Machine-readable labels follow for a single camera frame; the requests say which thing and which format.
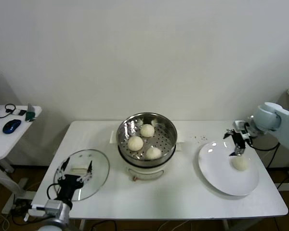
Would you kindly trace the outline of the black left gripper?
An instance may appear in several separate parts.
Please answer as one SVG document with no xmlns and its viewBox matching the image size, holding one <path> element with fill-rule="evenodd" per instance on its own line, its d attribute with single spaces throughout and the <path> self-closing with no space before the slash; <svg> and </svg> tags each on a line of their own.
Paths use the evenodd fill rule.
<svg viewBox="0 0 289 231">
<path fill-rule="evenodd" d="M 65 169 L 69 163 L 69 160 L 69 157 L 64 160 L 56 171 L 58 184 L 60 186 L 57 199 L 66 204 L 72 204 L 74 192 L 77 189 L 81 189 L 84 186 L 84 183 L 87 183 L 92 178 L 92 161 L 89 163 L 87 168 L 80 168 L 80 176 L 65 175 Z"/>
</svg>

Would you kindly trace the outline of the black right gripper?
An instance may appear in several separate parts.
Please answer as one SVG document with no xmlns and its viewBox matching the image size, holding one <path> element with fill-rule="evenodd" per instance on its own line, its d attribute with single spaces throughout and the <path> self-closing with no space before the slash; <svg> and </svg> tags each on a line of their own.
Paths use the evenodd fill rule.
<svg viewBox="0 0 289 231">
<path fill-rule="evenodd" d="M 227 129 L 226 133 L 223 136 L 223 139 L 232 136 L 234 144 L 236 148 L 229 156 L 241 156 L 246 148 L 245 140 L 243 139 L 242 135 L 238 132 L 235 132 L 233 129 Z"/>
</svg>

